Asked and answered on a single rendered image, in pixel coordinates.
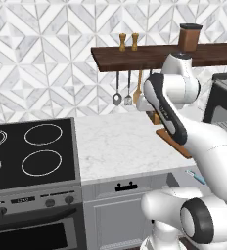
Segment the hanging metal spoon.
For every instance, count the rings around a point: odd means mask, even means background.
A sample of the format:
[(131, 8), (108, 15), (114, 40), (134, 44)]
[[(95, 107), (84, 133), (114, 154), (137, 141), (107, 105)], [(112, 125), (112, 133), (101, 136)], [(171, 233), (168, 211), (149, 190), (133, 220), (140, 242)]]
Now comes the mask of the hanging metal spoon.
[[(119, 87), (119, 72), (116, 73), (116, 88)], [(114, 105), (120, 105), (122, 101), (122, 95), (119, 91), (116, 91), (113, 95), (113, 104)]]

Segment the hanging metal spatula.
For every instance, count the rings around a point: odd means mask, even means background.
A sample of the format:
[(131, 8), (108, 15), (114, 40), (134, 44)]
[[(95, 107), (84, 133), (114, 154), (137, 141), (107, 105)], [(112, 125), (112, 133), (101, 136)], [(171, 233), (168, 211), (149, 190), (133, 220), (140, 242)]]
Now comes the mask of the hanging metal spatula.
[(131, 84), (131, 70), (128, 70), (127, 95), (124, 98), (124, 105), (132, 105), (132, 98), (130, 96), (130, 84)]

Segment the dark wooden wall shelf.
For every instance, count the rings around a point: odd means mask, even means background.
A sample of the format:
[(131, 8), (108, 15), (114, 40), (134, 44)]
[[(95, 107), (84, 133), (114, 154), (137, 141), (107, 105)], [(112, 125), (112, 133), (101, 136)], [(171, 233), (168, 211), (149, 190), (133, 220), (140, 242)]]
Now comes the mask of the dark wooden wall shelf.
[[(178, 52), (177, 45), (139, 46), (136, 52), (127, 47), (92, 47), (91, 54), (100, 72), (159, 69), (168, 54)], [(227, 65), (227, 43), (199, 44), (190, 52), (192, 66)]]

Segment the oven door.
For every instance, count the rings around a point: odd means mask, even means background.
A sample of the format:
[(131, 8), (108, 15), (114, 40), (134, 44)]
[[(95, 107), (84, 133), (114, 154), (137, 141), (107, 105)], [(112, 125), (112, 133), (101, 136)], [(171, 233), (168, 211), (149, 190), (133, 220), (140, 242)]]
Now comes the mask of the oven door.
[(87, 250), (83, 205), (56, 222), (0, 231), (0, 250)]

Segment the grey drawer front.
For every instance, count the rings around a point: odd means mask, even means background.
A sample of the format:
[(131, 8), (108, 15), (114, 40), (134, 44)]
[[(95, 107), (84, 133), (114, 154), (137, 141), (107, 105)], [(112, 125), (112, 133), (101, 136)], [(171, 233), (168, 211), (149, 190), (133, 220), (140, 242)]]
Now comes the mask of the grey drawer front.
[(96, 184), (95, 194), (103, 198), (159, 189), (167, 186), (166, 179), (167, 174), (159, 174), (100, 183)]

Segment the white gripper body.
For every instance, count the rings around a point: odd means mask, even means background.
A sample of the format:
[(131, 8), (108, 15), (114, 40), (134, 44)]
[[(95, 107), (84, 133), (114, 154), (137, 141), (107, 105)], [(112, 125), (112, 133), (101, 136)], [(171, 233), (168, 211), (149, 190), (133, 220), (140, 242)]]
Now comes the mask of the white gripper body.
[(136, 103), (136, 108), (139, 111), (153, 111), (154, 108), (151, 106), (151, 104), (147, 101), (144, 95), (140, 95), (138, 98), (138, 101)]

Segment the brown wooden block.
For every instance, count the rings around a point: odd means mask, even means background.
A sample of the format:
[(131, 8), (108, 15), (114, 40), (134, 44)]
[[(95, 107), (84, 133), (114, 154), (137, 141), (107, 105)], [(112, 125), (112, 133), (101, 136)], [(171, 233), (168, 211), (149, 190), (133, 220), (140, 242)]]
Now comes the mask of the brown wooden block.
[(160, 124), (159, 116), (155, 111), (147, 111), (147, 115), (149, 116), (154, 125)]

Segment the black coffee machine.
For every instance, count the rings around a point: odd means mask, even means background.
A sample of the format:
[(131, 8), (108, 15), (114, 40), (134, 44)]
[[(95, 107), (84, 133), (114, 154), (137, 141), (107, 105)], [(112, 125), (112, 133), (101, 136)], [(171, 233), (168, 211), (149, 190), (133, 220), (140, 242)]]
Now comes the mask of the black coffee machine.
[(212, 76), (203, 122), (217, 125), (227, 132), (227, 73)]

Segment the wooden cutting board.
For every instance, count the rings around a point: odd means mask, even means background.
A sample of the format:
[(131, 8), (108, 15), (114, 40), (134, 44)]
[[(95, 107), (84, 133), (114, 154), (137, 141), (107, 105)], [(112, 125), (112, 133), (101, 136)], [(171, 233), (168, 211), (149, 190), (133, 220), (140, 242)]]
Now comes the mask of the wooden cutting board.
[(167, 142), (170, 146), (172, 146), (176, 151), (178, 151), (182, 156), (187, 159), (191, 158), (191, 154), (187, 151), (186, 148), (176, 143), (167, 133), (167, 131), (162, 128), (156, 130), (156, 134), (160, 136), (165, 142)]

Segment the wooden pepper mill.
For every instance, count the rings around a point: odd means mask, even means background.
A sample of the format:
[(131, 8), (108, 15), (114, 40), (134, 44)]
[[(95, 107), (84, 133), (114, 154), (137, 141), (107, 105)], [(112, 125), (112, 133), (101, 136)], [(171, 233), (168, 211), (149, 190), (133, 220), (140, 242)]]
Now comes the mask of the wooden pepper mill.
[(137, 51), (137, 41), (138, 41), (139, 33), (132, 33), (132, 51)]
[(120, 34), (119, 34), (119, 40), (120, 40), (119, 50), (120, 50), (121, 52), (124, 52), (124, 51), (125, 51), (125, 37), (126, 37), (126, 34), (125, 34), (125, 33), (120, 33)]

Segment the brown canister with black lid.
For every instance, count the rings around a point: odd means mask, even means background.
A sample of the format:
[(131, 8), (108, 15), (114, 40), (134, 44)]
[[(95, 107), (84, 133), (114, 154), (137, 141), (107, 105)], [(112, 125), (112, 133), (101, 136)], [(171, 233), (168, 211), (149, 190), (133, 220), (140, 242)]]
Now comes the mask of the brown canister with black lid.
[(197, 49), (202, 26), (196, 23), (181, 23), (178, 47), (184, 52)]

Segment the black hob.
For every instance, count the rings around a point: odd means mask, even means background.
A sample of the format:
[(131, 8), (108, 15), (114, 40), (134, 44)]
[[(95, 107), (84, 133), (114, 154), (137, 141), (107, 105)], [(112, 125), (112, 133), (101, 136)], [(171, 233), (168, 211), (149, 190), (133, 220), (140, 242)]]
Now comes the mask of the black hob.
[(73, 181), (72, 118), (0, 124), (0, 190)]

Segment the hanging wooden spatula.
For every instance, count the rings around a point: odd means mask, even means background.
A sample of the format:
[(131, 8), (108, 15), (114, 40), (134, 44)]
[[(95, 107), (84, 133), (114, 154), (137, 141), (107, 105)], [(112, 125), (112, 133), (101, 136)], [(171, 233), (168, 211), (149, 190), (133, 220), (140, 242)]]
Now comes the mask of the hanging wooden spatula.
[(137, 104), (137, 101), (139, 99), (139, 96), (141, 94), (141, 81), (142, 81), (142, 72), (143, 70), (139, 70), (139, 75), (138, 75), (138, 84), (137, 88), (133, 94), (133, 103)]

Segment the blue handled peeler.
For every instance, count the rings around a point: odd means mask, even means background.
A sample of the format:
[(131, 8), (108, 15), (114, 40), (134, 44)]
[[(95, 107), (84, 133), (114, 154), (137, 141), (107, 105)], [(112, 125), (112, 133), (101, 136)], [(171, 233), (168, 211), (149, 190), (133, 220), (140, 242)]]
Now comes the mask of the blue handled peeler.
[(201, 183), (202, 185), (205, 185), (206, 182), (204, 180), (203, 177), (197, 175), (195, 172), (191, 171), (191, 170), (186, 170), (185, 171), (188, 175), (190, 175), (191, 177), (193, 177), (195, 180), (197, 180), (199, 183)]

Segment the grey cupboard door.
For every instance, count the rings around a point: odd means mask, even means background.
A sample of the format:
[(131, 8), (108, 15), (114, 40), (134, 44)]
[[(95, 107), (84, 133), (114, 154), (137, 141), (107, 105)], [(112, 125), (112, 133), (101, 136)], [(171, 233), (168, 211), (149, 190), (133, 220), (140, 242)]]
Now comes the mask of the grey cupboard door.
[(141, 209), (143, 194), (85, 202), (88, 250), (125, 250), (138, 247), (152, 232), (152, 222)]

